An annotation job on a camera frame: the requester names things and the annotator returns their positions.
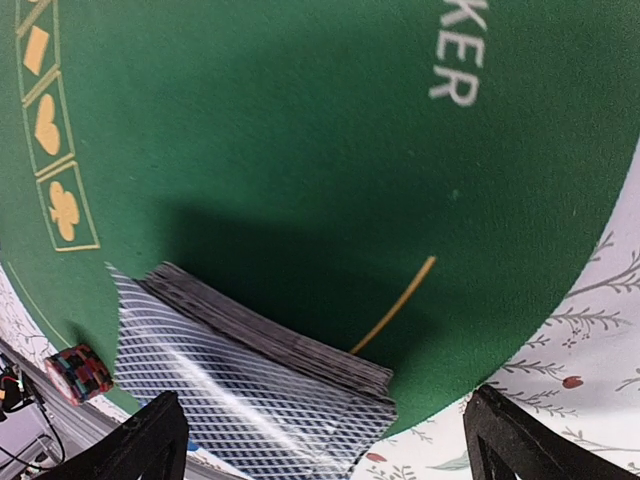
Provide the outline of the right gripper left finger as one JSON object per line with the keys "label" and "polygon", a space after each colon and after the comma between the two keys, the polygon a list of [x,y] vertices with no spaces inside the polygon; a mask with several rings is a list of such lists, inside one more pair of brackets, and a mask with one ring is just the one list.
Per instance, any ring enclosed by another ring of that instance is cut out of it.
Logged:
{"label": "right gripper left finger", "polygon": [[165,391],[81,454],[40,475],[45,480],[182,480],[188,424]]}

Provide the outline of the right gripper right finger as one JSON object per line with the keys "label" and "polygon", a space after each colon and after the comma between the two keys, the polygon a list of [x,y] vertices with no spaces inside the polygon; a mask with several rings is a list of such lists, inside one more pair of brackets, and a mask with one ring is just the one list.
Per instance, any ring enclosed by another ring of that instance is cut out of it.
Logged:
{"label": "right gripper right finger", "polygon": [[561,438],[489,385],[475,390],[463,423],[474,480],[636,477]]}

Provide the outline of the red chip stack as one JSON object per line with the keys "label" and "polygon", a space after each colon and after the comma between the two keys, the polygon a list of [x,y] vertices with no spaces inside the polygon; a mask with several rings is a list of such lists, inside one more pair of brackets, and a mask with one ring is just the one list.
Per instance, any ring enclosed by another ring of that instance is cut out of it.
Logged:
{"label": "red chip stack", "polygon": [[86,344],[72,346],[47,357],[44,366],[52,384],[73,406],[82,405],[114,386],[105,363]]}

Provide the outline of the grey playing card deck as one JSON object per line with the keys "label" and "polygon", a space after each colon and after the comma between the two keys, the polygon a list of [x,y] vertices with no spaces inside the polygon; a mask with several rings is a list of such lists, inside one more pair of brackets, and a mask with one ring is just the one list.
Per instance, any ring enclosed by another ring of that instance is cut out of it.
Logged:
{"label": "grey playing card deck", "polygon": [[396,420],[375,398],[278,364],[214,332],[110,266],[118,386],[141,403],[174,391],[191,440],[253,479],[347,479]]}

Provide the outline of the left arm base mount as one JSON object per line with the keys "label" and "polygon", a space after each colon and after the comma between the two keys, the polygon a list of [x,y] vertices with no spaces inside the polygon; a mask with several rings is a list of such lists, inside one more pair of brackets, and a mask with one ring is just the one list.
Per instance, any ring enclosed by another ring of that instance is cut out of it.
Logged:
{"label": "left arm base mount", "polygon": [[33,404],[26,391],[20,367],[1,356],[1,419]]}

